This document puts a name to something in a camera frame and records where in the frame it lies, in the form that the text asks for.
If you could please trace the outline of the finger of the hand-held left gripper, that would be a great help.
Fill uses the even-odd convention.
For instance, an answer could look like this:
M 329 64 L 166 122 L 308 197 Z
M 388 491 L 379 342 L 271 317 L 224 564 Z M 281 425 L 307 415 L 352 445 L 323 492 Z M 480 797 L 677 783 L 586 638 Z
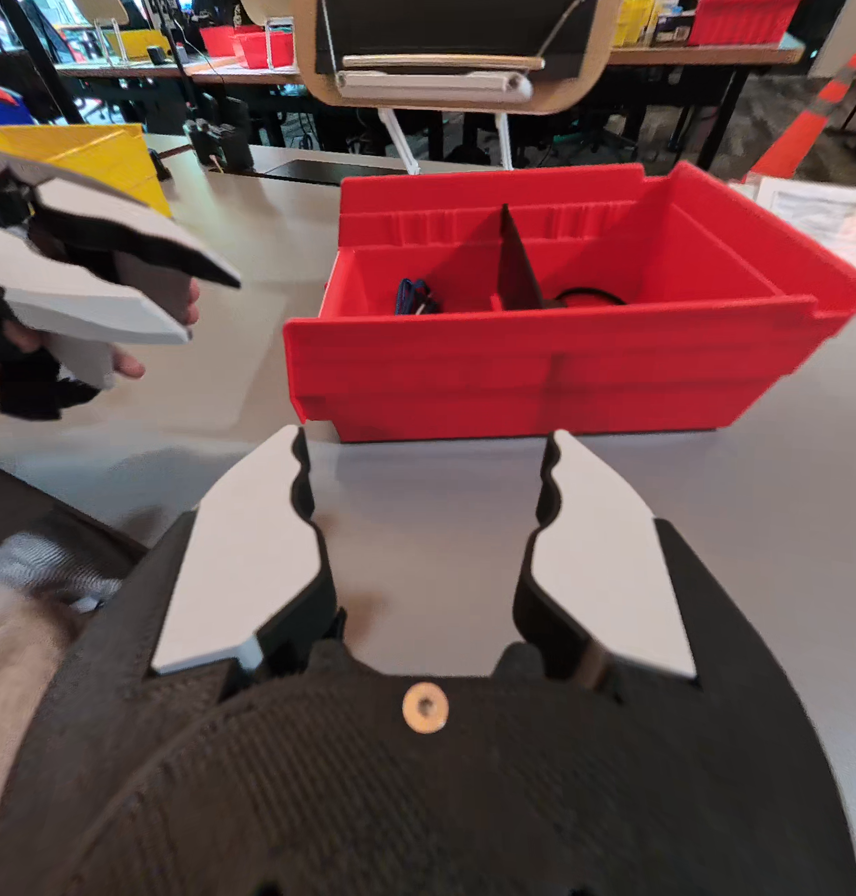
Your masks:
M 231 264 L 171 218 L 93 178 L 5 151 L 0 178 L 26 193 L 31 219 L 66 245 L 122 252 L 225 287 L 242 285 Z
M 86 341 L 181 345 L 187 328 L 134 287 L 44 257 L 0 230 L 0 301 L 28 328 Z

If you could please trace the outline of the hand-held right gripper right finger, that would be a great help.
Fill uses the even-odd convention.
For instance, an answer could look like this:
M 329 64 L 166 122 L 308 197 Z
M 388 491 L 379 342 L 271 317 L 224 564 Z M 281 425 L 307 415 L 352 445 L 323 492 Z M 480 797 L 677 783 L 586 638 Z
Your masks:
M 654 512 L 564 429 L 548 435 L 540 477 L 512 618 L 544 677 L 595 690 L 625 667 L 696 684 Z

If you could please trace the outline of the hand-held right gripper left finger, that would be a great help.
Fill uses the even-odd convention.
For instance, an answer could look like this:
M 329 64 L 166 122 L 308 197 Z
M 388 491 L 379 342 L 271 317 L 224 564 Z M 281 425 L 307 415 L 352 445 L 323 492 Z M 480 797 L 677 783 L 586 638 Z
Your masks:
M 154 647 L 154 672 L 225 659 L 246 673 L 304 670 L 339 609 L 314 506 L 306 433 L 295 425 L 278 430 L 210 487 Z

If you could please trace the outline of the red divided plastic bin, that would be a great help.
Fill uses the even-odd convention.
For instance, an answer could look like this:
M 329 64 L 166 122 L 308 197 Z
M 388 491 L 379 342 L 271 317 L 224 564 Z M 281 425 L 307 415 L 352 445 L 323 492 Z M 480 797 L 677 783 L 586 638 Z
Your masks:
M 542 311 L 501 310 L 505 203 Z M 855 316 L 855 267 L 685 163 L 350 178 L 289 400 L 343 442 L 711 431 Z

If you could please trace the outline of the grey desk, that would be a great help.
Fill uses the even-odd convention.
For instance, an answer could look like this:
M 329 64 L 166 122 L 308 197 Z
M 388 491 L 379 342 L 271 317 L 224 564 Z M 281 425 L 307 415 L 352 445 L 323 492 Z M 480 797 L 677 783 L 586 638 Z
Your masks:
M 202 288 L 187 346 L 54 423 L 0 417 L 0 467 L 153 545 L 297 422 L 282 326 L 314 316 L 340 192 L 165 161 L 176 220 L 240 272 Z M 315 519 L 352 652 L 388 673 L 485 675 L 517 632 L 544 442 L 338 444 L 306 427 Z M 856 836 L 856 318 L 731 427 L 591 438 L 753 623 L 817 728 Z

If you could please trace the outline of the person's left hand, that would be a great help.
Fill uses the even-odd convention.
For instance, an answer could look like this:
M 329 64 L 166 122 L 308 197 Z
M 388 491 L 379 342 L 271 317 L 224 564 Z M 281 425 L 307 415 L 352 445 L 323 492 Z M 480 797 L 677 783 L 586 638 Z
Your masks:
M 200 296 L 200 287 L 196 279 L 189 282 L 188 296 L 184 308 L 183 323 L 187 329 L 193 327 L 199 320 L 198 299 Z M 124 378 L 138 380 L 146 373 L 146 368 L 141 361 L 132 356 L 126 350 L 113 346 L 112 368 L 113 371 Z

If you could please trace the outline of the yellow plastic bin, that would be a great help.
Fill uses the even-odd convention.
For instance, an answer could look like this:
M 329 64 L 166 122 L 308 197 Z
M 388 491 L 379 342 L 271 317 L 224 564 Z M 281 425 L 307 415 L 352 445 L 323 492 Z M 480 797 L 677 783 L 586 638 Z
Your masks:
M 0 151 L 85 175 L 172 216 L 141 125 L 0 126 Z

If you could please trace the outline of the black device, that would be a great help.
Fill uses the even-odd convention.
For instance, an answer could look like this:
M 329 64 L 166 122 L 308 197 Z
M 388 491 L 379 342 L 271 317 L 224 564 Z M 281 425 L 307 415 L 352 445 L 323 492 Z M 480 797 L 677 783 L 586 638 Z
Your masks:
M 197 104 L 187 101 L 185 106 L 183 132 L 200 165 L 229 174 L 254 171 L 252 119 L 244 101 L 203 94 Z

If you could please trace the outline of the small yellow storage bin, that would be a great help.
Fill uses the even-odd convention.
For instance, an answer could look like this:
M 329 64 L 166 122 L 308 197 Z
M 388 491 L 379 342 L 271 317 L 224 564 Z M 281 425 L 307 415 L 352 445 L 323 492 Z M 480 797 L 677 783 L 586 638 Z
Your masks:
M 103 35 L 111 51 L 120 60 L 150 62 L 148 50 L 151 48 L 158 48 L 167 58 L 172 54 L 168 39 L 159 30 L 131 29 L 116 32 L 109 28 L 103 30 Z
M 622 1 L 613 38 L 614 49 L 640 46 L 649 23 L 655 18 L 658 1 Z

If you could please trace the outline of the black metal pole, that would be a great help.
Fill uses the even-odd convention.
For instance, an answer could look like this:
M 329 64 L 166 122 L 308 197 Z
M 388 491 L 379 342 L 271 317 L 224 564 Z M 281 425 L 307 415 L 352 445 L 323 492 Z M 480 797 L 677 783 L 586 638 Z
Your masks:
M 59 52 L 68 54 L 69 51 L 51 22 L 33 1 L 0 1 L 0 12 L 27 53 L 61 117 L 68 125 L 83 125 L 85 122 L 77 109 L 75 96 L 55 69 L 55 60 L 61 59 Z

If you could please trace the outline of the white laptop stand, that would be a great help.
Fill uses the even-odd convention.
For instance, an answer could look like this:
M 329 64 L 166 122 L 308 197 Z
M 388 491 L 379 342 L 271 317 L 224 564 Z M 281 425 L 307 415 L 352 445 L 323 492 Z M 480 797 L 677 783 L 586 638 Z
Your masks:
M 492 115 L 512 170 L 510 117 L 576 106 L 613 50 L 617 1 L 292 3 L 297 65 L 308 91 L 371 107 L 407 172 L 420 173 L 399 110 Z
M 295 34 L 291 1 L 242 1 L 244 13 L 260 30 L 292 31 Z
M 123 30 L 130 25 L 130 16 L 120 1 L 72 1 L 76 10 L 95 33 L 98 49 L 108 64 L 114 59 L 130 61 L 123 39 Z

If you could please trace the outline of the person's beige trousers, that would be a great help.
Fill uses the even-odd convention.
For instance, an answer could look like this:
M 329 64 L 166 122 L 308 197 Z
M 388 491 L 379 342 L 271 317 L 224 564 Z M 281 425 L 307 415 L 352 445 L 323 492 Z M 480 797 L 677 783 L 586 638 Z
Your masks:
M 0 798 L 23 737 L 77 637 L 74 612 L 0 584 Z

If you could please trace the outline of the paper sheet in plastic sleeve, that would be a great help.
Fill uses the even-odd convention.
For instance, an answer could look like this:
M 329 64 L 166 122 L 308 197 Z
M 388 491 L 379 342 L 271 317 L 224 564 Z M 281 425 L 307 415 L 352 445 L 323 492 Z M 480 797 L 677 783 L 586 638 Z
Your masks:
M 761 207 L 856 267 L 856 187 L 766 176 L 756 189 Z

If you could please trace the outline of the orange traffic cone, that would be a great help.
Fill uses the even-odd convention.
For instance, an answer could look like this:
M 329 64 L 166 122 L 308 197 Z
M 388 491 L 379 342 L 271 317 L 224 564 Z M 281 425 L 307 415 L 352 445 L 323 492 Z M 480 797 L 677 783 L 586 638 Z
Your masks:
M 752 166 L 742 183 L 747 184 L 765 176 L 792 178 L 855 79 L 856 58 L 843 66 L 820 90 L 781 137 Z

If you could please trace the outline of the long wooden background table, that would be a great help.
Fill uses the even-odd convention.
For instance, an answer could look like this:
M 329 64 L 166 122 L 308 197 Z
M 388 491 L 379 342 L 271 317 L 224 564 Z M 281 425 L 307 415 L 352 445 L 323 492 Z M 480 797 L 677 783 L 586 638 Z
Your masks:
M 680 109 L 680 129 L 674 133 L 674 146 L 678 146 L 694 124 L 691 115 L 712 107 L 714 123 L 698 158 L 699 166 L 707 170 L 749 75 L 787 69 L 802 59 L 805 50 L 803 42 L 790 34 L 773 45 L 616 49 L 600 80 L 579 102 L 578 111 L 624 113 L 624 138 L 635 141 L 650 106 Z M 250 70 L 232 57 L 193 60 L 185 66 L 185 81 L 175 64 L 150 60 L 57 63 L 55 70 L 75 96 L 143 107 L 138 118 L 154 133 L 179 133 L 185 118 L 187 83 L 215 98 L 233 96 L 247 103 L 276 146 L 283 145 L 279 140 L 281 114 L 311 116 L 316 141 L 328 151 L 340 151 L 340 129 L 360 120 L 355 111 L 316 99 L 294 71 Z

